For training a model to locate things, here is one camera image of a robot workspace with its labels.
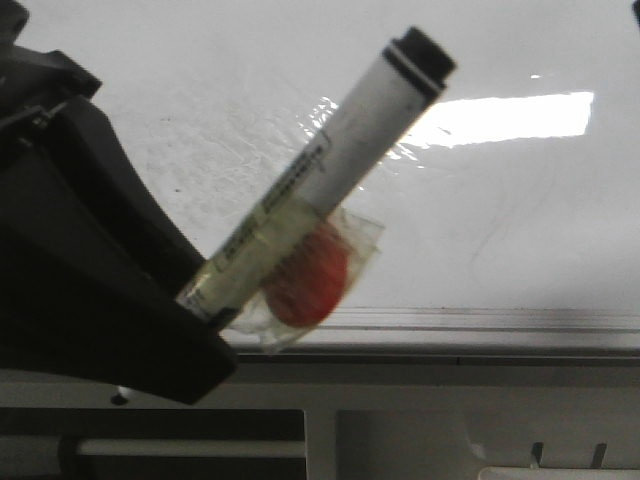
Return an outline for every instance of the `label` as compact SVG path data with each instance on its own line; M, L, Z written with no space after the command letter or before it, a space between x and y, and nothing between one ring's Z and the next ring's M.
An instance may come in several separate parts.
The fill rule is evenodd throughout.
M258 229L269 220L269 215L291 197L300 183L314 169L318 169L321 173L324 172L322 160L329 152L330 147L329 138L322 130L311 139L291 166L280 176L213 257L213 263L218 271L224 271L243 248L253 241Z

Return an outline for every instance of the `clear plastic wrapper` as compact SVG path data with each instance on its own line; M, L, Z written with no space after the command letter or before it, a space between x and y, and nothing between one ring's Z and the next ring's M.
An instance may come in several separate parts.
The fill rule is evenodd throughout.
M277 353L330 316L378 252L382 225L342 208L306 235L262 281L228 328Z

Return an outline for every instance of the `white surface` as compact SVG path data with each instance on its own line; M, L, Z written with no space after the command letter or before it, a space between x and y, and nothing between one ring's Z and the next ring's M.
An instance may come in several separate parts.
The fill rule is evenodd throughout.
M486 468L478 480L640 480L640 471Z
M96 103L206 254L415 24L459 70L348 201L387 230L345 306L640 307L630 1L24 3L19 43L104 80Z

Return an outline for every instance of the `black marker cap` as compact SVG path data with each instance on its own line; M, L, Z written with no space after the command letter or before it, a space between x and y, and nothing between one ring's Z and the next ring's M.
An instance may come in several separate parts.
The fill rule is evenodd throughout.
M400 40L393 40L393 44L425 75L443 87L445 78L456 68L449 55L416 27L411 27Z

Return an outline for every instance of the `marker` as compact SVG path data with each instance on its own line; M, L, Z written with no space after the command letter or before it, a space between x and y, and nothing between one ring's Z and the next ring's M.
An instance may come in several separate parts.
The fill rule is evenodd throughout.
M434 103L454 68L417 28L392 40L177 301L213 328L225 327Z

